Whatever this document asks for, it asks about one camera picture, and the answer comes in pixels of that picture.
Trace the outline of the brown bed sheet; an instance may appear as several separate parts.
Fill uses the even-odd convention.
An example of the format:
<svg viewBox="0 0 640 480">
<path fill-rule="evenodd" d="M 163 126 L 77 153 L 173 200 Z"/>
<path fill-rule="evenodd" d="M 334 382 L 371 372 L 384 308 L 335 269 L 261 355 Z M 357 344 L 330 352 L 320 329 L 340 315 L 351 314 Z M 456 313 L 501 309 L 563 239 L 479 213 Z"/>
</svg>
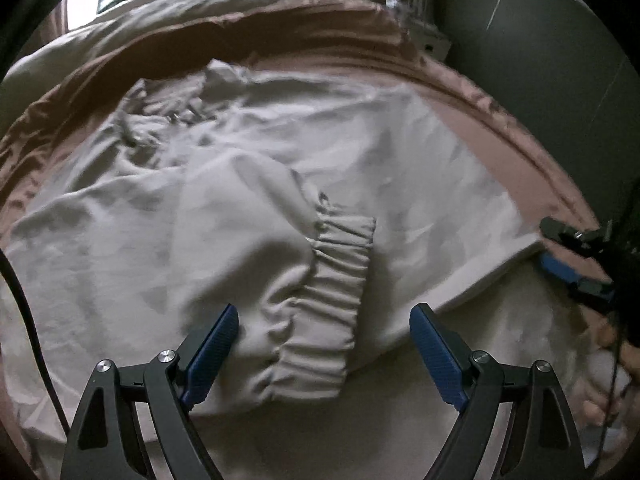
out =
<svg viewBox="0 0 640 480">
<path fill-rule="evenodd" d="M 247 12 L 200 18 L 149 32 L 80 66 L 26 108 L 1 144 L 1 238 L 47 180 L 107 118 L 126 84 L 192 75 L 219 61 L 258 72 L 406 84 L 462 125 L 462 140 L 499 174 L 539 188 L 544 205 L 578 226 L 593 214 L 574 183 L 491 96 L 421 54 L 393 19 L 363 0 L 281 0 Z M 542 214 L 537 221 L 547 214 Z"/>
</svg>

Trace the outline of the light grey jacket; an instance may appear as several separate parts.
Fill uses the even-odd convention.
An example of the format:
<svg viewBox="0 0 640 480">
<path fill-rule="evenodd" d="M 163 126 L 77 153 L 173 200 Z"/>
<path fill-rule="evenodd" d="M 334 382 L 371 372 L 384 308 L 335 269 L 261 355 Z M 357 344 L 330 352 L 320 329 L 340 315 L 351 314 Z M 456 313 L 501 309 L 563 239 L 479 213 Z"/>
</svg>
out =
<svg viewBox="0 0 640 480">
<path fill-rule="evenodd" d="M 227 305 L 240 334 L 193 413 L 228 479 L 416 479 L 454 423 L 409 340 L 428 302 L 476 348 L 551 361 L 578 422 L 629 375 L 530 255 L 539 188 L 406 84 L 213 61 L 136 77 L 13 227 L 67 415 L 99 360 L 148 362 Z"/>
</svg>

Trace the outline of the beige duvet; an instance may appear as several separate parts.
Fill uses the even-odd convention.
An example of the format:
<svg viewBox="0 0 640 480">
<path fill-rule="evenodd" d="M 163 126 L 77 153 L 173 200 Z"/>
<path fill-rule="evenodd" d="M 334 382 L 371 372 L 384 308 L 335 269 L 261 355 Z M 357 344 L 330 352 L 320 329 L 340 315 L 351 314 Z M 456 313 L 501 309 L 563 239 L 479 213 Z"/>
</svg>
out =
<svg viewBox="0 0 640 480">
<path fill-rule="evenodd" d="M 130 0 L 21 58 L 1 84 L 1 131 L 69 74 L 154 30 L 281 0 Z"/>
</svg>

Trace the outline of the white bedside table right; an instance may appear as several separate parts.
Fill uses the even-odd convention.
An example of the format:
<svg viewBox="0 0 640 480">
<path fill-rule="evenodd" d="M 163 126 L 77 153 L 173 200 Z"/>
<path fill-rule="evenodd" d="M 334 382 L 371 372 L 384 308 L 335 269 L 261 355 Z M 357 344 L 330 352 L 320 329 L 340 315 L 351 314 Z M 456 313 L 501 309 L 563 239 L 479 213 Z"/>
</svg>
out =
<svg viewBox="0 0 640 480">
<path fill-rule="evenodd" d="M 411 6 L 400 0 L 386 0 L 386 10 L 408 35 L 416 48 L 438 62 L 445 62 L 451 41 L 435 25 L 420 21 Z"/>
</svg>

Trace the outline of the items on right table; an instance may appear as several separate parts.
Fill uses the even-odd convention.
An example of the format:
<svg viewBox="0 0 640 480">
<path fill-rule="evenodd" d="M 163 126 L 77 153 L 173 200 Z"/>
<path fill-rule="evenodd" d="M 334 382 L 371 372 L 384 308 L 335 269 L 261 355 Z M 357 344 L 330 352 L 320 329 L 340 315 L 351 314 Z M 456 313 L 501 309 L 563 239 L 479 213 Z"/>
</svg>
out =
<svg viewBox="0 0 640 480">
<path fill-rule="evenodd" d="M 385 6 L 401 23 L 435 23 L 434 0 L 386 0 Z"/>
</svg>

